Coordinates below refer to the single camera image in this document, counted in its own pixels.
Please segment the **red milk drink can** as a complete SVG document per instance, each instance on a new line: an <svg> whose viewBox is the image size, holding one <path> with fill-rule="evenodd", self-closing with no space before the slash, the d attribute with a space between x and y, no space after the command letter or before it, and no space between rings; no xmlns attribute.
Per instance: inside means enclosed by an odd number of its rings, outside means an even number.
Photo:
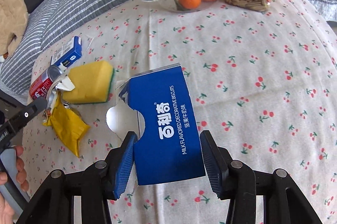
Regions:
<svg viewBox="0 0 337 224"><path fill-rule="evenodd" d="M47 93L55 80L63 74L62 70L56 66L51 65L36 80L31 84L29 95L32 100L38 97L47 97Z"/></svg>

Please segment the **yellow foil snack wrapper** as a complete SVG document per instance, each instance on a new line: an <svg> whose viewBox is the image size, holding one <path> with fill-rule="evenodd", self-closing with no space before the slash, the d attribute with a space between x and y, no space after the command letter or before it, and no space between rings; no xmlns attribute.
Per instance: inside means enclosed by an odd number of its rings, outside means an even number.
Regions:
<svg viewBox="0 0 337 224"><path fill-rule="evenodd" d="M73 110L63 105L60 92L57 93L54 101L54 106L50 110L50 114L47 114L43 125L51 127L63 145L79 158L79 143L90 126Z"/></svg>

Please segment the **yellow green sponge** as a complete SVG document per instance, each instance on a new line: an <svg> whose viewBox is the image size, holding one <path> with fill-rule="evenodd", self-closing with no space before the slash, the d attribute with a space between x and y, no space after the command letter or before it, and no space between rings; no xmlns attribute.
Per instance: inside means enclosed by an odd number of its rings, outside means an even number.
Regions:
<svg viewBox="0 0 337 224"><path fill-rule="evenodd" d="M104 103L108 101L113 74L114 68L108 61L74 67L68 77L75 88L64 91L62 99L70 104Z"/></svg>

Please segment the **blue biscuit box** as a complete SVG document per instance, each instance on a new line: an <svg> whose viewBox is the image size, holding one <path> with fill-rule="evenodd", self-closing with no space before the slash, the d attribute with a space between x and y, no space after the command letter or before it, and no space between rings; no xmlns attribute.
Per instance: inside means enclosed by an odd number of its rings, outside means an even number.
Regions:
<svg viewBox="0 0 337 224"><path fill-rule="evenodd" d="M115 106L106 112L112 132L134 131L139 185L205 176L197 122L179 63L136 74L115 86Z"/></svg>

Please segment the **small blue white box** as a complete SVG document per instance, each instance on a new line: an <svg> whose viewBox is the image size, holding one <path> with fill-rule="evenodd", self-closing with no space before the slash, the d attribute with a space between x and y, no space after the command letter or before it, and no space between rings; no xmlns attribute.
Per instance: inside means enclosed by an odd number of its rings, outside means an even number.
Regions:
<svg viewBox="0 0 337 224"><path fill-rule="evenodd" d="M60 69L68 68L82 57L82 40L79 36L74 36L53 53L51 65Z"/></svg>

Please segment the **beige fleece blanket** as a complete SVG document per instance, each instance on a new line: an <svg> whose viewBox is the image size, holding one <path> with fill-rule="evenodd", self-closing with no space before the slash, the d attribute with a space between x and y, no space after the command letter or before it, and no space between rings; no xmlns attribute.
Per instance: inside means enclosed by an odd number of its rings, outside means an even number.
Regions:
<svg viewBox="0 0 337 224"><path fill-rule="evenodd" d="M1 62L13 56L21 43L29 13L24 0L1 0Z"/></svg>

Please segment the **cherry print tablecloth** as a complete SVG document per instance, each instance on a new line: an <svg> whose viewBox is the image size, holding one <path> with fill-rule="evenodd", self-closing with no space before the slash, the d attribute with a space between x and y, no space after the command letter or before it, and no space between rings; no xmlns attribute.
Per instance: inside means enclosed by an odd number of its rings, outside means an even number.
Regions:
<svg viewBox="0 0 337 224"><path fill-rule="evenodd" d="M58 47L80 36L83 57L73 66L106 61L114 80L173 63L182 65L199 131L252 169L287 170L322 223L336 223L336 34L308 0L272 0L254 12L216 2L177 14L155 2L131 0L91 20L45 50L32 81ZM76 157L42 125L23 130L30 196L53 169L86 169L120 145L106 124L115 103L75 106L90 125ZM141 186L130 177L110 201L113 223L225 223L228 202L207 177Z"/></svg>

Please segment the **orange tangerine front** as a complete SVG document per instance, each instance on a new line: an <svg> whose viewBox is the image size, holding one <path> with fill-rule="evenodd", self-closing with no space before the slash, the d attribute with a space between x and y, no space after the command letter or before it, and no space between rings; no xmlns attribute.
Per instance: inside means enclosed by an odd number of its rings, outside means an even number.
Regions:
<svg viewBox="0 0 337 224"><path fill-rule="evenodd" d="M196 9L200 6L202 0L178 0L185 9Z"/></svg>

